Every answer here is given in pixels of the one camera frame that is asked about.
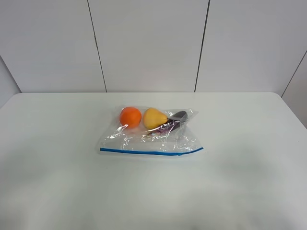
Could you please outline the purple eggplant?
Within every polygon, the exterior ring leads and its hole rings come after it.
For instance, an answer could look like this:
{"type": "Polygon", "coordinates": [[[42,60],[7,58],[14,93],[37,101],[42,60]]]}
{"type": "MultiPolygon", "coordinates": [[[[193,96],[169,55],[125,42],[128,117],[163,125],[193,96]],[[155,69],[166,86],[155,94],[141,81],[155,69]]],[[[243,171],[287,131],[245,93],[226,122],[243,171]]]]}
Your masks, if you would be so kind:
{"type": "Polygon", "coordinates": [[[180,128],[188,120],[188,113],[184,110],[173,114],[167,121],[159,127],[153,129],[147,135],[150,137],[169,134],[170,132],[180,128]]]}

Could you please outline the orange fruit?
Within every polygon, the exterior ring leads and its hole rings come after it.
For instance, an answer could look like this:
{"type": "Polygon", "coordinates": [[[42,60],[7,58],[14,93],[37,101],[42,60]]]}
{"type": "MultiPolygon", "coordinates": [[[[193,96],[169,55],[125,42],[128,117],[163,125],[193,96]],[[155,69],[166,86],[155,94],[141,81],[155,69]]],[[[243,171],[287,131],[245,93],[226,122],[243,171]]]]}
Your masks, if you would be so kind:
{"type": "Polygon", "coordinates": [[[125,107],[119,115],[119,121],[121,125],[127,126],[127,128],[138,127],[141,119],[142,114],[140,110],[135,107],[125,107]]]}

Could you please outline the yellow pear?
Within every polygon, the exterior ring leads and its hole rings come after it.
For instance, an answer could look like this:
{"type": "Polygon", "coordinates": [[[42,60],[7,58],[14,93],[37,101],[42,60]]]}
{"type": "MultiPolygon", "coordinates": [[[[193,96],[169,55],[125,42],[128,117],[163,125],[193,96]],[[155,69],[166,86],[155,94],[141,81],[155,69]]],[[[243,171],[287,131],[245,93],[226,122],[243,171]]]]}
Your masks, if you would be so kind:
{"type": "Polygon", "coordinates": [[[147,129],[157,128],[167,121],[167,115],[155,108],[149,108],[143,114],[143,124],[147,129]]]}

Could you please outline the clear zip bag blue seal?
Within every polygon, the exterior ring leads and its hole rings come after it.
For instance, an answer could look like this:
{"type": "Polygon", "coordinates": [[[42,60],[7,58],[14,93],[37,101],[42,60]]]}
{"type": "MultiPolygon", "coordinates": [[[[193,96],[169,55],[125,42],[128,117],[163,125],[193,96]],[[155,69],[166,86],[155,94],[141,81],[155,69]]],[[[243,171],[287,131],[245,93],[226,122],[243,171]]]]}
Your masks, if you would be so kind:
{"type": "Polygon", "coordinates": [[[127,106],[116,108],[112,114],[112,120],[103,133],[98,145],[100,152],[158,155],[158,156],[182,156],[195,153],[203,149],[197,137],[190,131],[188,123],[198,112],[191,109],[158,109],[170,118],[179,111],[188,113],[187,122],[180,128],[170,132],[168,135],[150,137],[147,134],[153,129],[147,129],[143,124],[143,114],[150,107],[131,106],[140,110],[142,119],[138,127],[127,128],[122,126],[119,121],[121,111],[127,106]]]}

